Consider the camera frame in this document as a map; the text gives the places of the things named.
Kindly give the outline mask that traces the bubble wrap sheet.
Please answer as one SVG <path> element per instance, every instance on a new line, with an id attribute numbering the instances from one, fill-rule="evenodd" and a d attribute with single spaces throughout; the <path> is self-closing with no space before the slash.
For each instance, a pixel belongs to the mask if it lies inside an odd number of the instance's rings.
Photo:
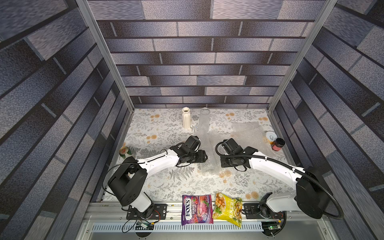
<path id="1" fill-rule="evenodd" d="M 243 148 L 253 147 L 259 149 L 268 144 L 263 127 L 257 122 L 233 123 L 231 138 Z"/>

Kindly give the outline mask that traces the white ribbed vase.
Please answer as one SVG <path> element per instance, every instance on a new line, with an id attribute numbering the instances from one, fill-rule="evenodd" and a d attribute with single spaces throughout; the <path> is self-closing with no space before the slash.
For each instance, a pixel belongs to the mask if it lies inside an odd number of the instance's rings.
<path id="1" fill-rule="evenodd" d="M 182 109 L 182 122 L 184 129 L 190 130 L 192 128 L 191 111 L 188 107 L 184 107 Z"/>

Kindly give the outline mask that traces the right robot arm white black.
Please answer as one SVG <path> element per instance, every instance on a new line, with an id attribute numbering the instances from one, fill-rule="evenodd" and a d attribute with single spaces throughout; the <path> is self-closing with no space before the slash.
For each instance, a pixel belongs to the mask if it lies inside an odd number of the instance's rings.
<path id="1" fill-rule="evenodd" d="M 301 211 L 313 219 L 320 219 L 331 201 L 330 192 L 323 180 L 318 180 L 313 169 L 285 164 L 263 154 L 259 150 L 242 148 L 234 139 L 224 140 L 215 146 L 223 168 L 244 167 L 266 173 L 291 187 L 285 193 L 266 193 L 259 201 L 259 211 L 265 218 L 273 213 Z"/>

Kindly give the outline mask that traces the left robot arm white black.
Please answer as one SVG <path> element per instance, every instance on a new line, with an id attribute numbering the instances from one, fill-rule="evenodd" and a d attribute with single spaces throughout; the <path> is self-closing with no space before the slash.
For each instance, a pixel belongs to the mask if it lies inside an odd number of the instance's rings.
<path id="1" fill-rule="evenodd" d="M 142 214 L 152 213 L 154 203 L 142 191 L 146 179 L 168 168 L 205 163 L 208 156 L 200 145 L 197 136 L 190 136 L 184 143 L 176 144 L 159 155 L 140 160 L 128 157 L 122 164 L 111 168 L 116 171 L 107 186 L 123 207 L 131 206 Z"/>

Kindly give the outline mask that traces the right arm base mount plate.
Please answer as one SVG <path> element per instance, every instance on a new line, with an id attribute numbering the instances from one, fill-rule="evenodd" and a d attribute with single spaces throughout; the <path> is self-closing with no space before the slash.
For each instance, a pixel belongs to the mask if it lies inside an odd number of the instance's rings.
<path id="1" fill-rule="evenodd" d="M 285 212 L 273 212 L 267 205 L 259 206 L 259 203 L 243 204 L 242 214 L 248 220 L 282 220 Z"/>

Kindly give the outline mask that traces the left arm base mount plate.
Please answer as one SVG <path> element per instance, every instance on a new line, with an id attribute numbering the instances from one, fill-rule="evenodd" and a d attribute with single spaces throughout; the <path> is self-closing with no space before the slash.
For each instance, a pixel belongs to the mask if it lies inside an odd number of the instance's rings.
<path id="1" fill-rule="evenodd" d="M 167 216 L 167 204 L 151 204 L 144 212 L 129 206 L 127 210 L 127 220 L 165 220 Z"/>

